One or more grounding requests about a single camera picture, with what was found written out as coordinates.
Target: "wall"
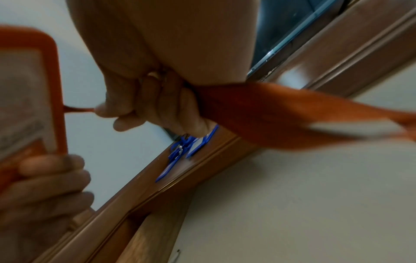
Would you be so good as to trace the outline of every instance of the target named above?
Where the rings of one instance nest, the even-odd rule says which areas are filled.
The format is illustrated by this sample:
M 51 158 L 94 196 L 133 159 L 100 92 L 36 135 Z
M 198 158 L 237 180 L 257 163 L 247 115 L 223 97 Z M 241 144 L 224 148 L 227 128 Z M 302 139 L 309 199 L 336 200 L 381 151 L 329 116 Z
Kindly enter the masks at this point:
M 1 0 L 0 24 L 37 27 L 56 41 L 64 102 L 93 107 L 105 98 L 104 79 L 72 25 L 65 0 Z M 172 140 L 159 127 L 146 123 L 126 133 L 112 129 L 112 120 L 93 114 L 65 117 L 69 151 L 85 158 L 98 209 L 138 172 L 155 159 Z
M 416 64 L 358 101 L 416 110 Z M 416 262 L 416 145 L 264 150 L 200 186 L 177 263 Z

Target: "wooden frame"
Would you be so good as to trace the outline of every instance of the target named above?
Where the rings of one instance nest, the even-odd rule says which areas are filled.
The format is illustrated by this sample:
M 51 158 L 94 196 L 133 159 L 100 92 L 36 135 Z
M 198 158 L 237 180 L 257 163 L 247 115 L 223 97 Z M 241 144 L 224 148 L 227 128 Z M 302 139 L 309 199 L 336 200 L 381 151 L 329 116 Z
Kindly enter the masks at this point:
M 349 97 L 416 56 L 416 0 L 360 0 L 266 77 Z M 258 148 L 225 129 L 162 181 L 168 150 L 37 262 L 115 262 L 145 216 Z

